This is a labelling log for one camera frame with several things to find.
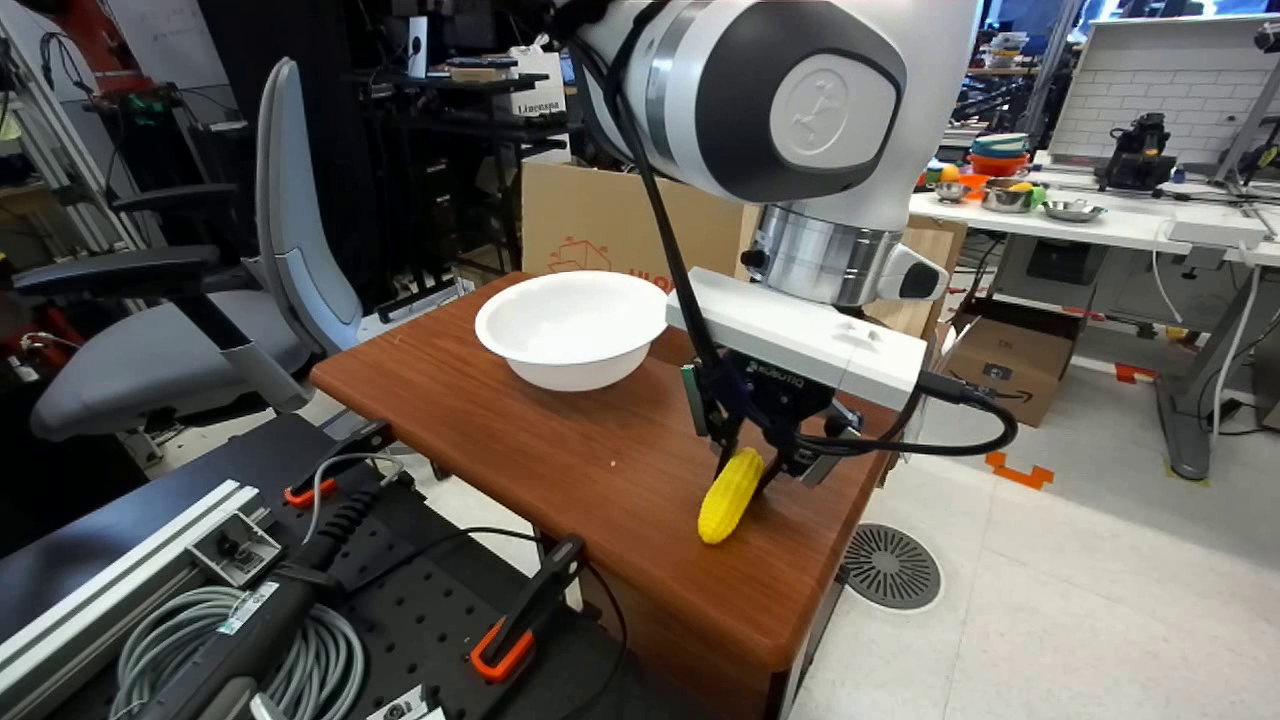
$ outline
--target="orange object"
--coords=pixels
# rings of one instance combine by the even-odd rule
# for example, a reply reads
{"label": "orange object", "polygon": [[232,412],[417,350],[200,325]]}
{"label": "orange object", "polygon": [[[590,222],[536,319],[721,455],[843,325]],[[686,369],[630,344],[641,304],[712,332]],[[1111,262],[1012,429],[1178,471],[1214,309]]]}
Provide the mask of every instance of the orange object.
{"label": "orange object", "polygon": [[480,642],[473,642],[473,657],[467,657],[473,667],[477,667],[477,677],[480,677],[486,682],[503,682],[503,679],[512,679],[512,677],[524,667],[524,661],[532,657],[532,630],[521,630],[521,638],[512,642],[510,657],[486,661],[501,626],[503,626],[503,621],[498,621],[498,623],[480,635]]}
{"label": "orange object", "polygon": [[[323,477],[320,479],[320,500],[330,500],[332,493],[335,493],[335,479]],[[314,507],[314,479],[284,489],[284,504],[298,507],[298,511]]]}
{"label": "orange object", "polygon": [[976,155],[970,151],[974,177],[1020,177],[1028,166],[1028,155]]}
{"label": "orange object", "polygon": [[964,183],[964,202],[989,199],[989,177],[961,177],[961,183]]}
{"label": "orange object", "polygon": [[1137,384],[1137,379],[1147,379],[1147,371],[1117,362],[1117,384]]}
{"label": "orange object", "polygon": [[961,183],[961,166],[956,165],[945,165],[945,170],[940,170],[940,183]]}
{"label": "orange object", "polygon": [[989,467],[1001,479],[1024,485],[1024,489],[1048,489],[1057,479],[1053,467],[1032,464],[1032,471],[1010,467],[1003,450],[989,450]]}

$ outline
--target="black cable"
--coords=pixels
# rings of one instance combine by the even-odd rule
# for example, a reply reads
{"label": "black cable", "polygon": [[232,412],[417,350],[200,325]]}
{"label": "black cable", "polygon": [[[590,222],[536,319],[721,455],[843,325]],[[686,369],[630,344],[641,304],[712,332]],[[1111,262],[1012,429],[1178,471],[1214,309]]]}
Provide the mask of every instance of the black cable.
{"label": "black cable", "polygon": [[[510,536],[510,540],[539,543],[539,536],[532,536],[532,532],[512,532],[512,528],[477,523],[477,528],[451,528],[450,536],[434,540],[424,550],[445,548],[445,543],[451,543],[451,540],[462,540],[462,536]],[[615,621],[615,653],[612,653],[612,661],[608,661],[606,679],[602,679],[580,705],[571,705],[571,707],[564,711],[564,720],[584,716],[584,711],[608,693],[615,667],[619,667],[625,657],[630,657],[630,638],[632,638],[630,615],[625,615],[612,583],[608,583],[591,563],[580,563],[580,566],[591,570],[591,580],[596,580],[602,591],[608,596],[608,609],[612,609],[612,621]]]}
{"label": "black cable", "polygon": [[1001,437],[982,439],[982,443],[899,443],[899,439],[885,439],[890,433],[881,439],[800,437],[800,448],[812,448],[819,455],[864,455],[864,450],[985,455],[985,450],[998,450],[998,448],[1012,443],[1012,437],[1015,437],[1015,416],[1010,407],[1001,407],[989,394],[976,394],[974,387],[964,387],[964,384],[956,384],[949,374],[924,371],[915,391],[949,400],[949,403],[970,403],[970,407],[982,407],[982,412],[998,416],[1001,420]]}
{"label": "black cable", "polygon": [[[591,80],[606,75],[606,68],[596,68],[591,57],[580,52],[580,44],[569,44],[564,52],[571,57],[578,70],[590,70]],[[584,93],[584,108],[596,108],[590,80],[580,80],[580,93]],[[615,140],[606,130],[606,124],[602,124],[596,110],[584,110],[584,124],[590,124],[591,140],[596,140],[608,155],[615,155],[619,165],[632,165],[632,151],[615,149]]]}
{"label": "black cable", "polygon": [[625,101],[625,80],[630,80],[630,63],[632,63],[632,57],[636,57],[636,44],[641,44],[644,29],[649,29],[664,8],[670,8],[670,0],[649,0],[649,2],[636,13],[625,44],[615,48],[615,57],[612,57],[612,63],[608,63],[608,95],[619,95],[619,101]]}
{"label": "black cable", "polygon": [[649,149],[644,149],[644,137],[641,137],[641,118],[636,118],[625,88],[615,83],[612,68],[606,68],[606,61],[596,57],[596,48],[590,48],[584,40],[571,40],[569,48],[580,57],[580,63],[590,68],[590,75],[606,88],[608,116],[612,116],[612,124],[619,126],[619,140],[630,142],[630,155],[632,155],[632,165],[636,165],[641,189],[644,189],[644,195],[649,195],[649,209],[654,209],[654,219],[656,219],[656,232],[659,232],[659,242],[664,242],[664,259],[670,259],[670,270],[671,270],[671,286],[677,286],[677,298],[680,298],[680,313],[686,313],[686,332],[690,332],[690,338],[691,338],[691,347],[697,347],[697,355],[699,355],[706,362],[721,362],[718,338],[712,338],[708,319],[706,319],[706,313],[699,313],[699,304],[697,304],[697,292],[691,292],[691,284],[690,284],[690,262],[686,262],[686,253],[680,253],[680,242],[677,242],[677,228],[671,228],[670,202],[664,202],[664,195],[659,195],[659,189],[656,189],[656,170],[654,170],[654,165],[649,165]]}
{"label": "black cable", "polygon": [[1003,236],[989,236],[989,247],[985,247],[985,254],[982,254],[976,268],[974,268],[974,284],[970,284],[970,292],[964,292],[964,304],[976,298],[976,292],[982,292],[982,284],[985,284],[985,270],[989,270],[989,259],[994,259],[998,247],[1003,247]]}
{"label": "black cable", "polygon": [[893,443],[896,437],[904,437],[904,429],[913,422],[915,416],[915,403],[920,403],[920,384],[913,387],[910,403],[896,412],[896,420],[890,422],[890,433],[881,433],[881,443]]}

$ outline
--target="red tool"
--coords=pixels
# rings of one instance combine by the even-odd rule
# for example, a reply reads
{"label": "red tool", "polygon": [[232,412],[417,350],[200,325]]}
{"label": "red tool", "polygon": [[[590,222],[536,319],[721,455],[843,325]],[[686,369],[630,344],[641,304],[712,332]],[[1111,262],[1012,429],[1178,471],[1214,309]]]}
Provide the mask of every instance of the red tool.
{"label": "red tool", "polygon": [[[320,479],[320,500],[330,500],[335,493],[335,477],[351,464],[363,464],[372,450],[390,448],[396,437],[390,422],[372,422],[363,433],[355,433],[351,439],[346,439],[340,448],[332,448],[332,455],[351,455],[351,459],[332,459],[323,479]],[[303,477],[298,485],[284,489],[284,504],[303,511],[317,504],[317,479]]]}
{"label": "red tool", "polygon": [[527,591],[521,596],[517,611],[501,615],[477,642],[473,642],[473,672],[486,682],[517,679],[536,653],[539,630],[558,611],[564,611],[564,586],[578,580],[580,566],[580,540],[562,540],[544,566],[532,574]]}

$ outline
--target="cardboard box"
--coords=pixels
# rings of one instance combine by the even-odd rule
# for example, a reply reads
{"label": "cardboard box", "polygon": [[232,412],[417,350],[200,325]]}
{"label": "cardboard box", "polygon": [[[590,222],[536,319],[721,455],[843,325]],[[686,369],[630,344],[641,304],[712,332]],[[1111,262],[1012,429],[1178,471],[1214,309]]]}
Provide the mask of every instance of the cardboard box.
{"label": "cardboard box", "polygon": [[[736,270],[745,202],[664,183],[690,268]],[[615,268],[670,284],[664,242],[641,177],[580,166],[569,151],[524,158],[524,270]]]}
{"label": "cardboard box", "polygon": [[1066,384],[1076,337],[1076,316],[982,298],[937,369],[982,387],[1020,422],[1041,422]]}

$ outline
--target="floor drain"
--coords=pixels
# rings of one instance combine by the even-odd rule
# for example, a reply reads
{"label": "floor drain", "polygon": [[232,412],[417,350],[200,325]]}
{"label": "floor drain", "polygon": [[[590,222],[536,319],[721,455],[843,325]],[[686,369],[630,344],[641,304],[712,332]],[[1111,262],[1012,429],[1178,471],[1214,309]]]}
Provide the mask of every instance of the floor drain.
{"label": "floor drain", "polygon": [[945,586],[945,574],[910,532],[861,523],[843,559],[843,583],[885,609],[924,609]]}

